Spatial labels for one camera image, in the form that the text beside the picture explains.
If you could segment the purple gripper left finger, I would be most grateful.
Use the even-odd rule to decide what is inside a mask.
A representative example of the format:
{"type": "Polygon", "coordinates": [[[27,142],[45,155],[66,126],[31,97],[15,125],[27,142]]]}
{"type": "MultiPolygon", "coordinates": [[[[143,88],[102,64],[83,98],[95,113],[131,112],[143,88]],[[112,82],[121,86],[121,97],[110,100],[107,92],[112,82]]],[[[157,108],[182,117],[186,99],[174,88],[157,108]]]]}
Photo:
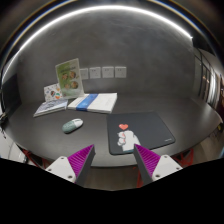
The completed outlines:
{"type": "Polygon", "coordinates": [[[87,146],[69,157],[60,156],[48,168],[50,172],[69,182],[83,186],[95,156],[95,147],[87,146]]]}

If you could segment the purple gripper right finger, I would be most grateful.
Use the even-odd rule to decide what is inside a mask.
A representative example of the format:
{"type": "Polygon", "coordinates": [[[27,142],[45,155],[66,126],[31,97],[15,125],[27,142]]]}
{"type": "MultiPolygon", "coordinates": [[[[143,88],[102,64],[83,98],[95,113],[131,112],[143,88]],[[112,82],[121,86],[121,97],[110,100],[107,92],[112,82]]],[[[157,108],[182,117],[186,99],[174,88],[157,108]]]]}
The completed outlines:
{"type": "Polygon", "coordinates": [[[141,145],[134,145],[135,156],[143,186],[180,171],[182,167],[169,155],[158,155],[141,145]]]}

